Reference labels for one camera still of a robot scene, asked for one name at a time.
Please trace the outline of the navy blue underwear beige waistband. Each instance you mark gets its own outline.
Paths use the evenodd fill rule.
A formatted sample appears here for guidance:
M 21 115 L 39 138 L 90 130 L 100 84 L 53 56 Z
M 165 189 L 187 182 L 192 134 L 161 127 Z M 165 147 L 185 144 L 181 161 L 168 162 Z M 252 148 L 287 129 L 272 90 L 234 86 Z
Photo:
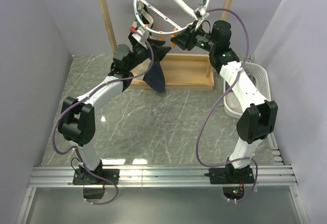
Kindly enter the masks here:
M 159 62 L 154 62 L 151 69 L 145 73 L 143 81 L 145 81 L 153 90 L 159 93 L 165 91 L 166 81 Z

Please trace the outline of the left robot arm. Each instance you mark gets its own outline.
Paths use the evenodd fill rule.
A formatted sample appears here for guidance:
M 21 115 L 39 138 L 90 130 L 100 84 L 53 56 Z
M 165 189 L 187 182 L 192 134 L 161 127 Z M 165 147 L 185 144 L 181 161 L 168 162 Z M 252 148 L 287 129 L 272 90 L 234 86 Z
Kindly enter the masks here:
M 160 62 L 170 50 L 165 41 L 150 38 L 144 44 L 134 42 L 132 48 L 120 44 L 113 54 L 107 77 L 78 98 L 67 97 L 63 101 L 55 127 L 76 151 L 79 166 L 75 175 L 78 181 L 87 185 L 117 182 L 118 174 L 103 169 L 102 160 L 91 143 L 96 133 L 96 113 L 124 92 L 136 78 L 141 78 L 156 92 L 165 91 L 166 81 Z

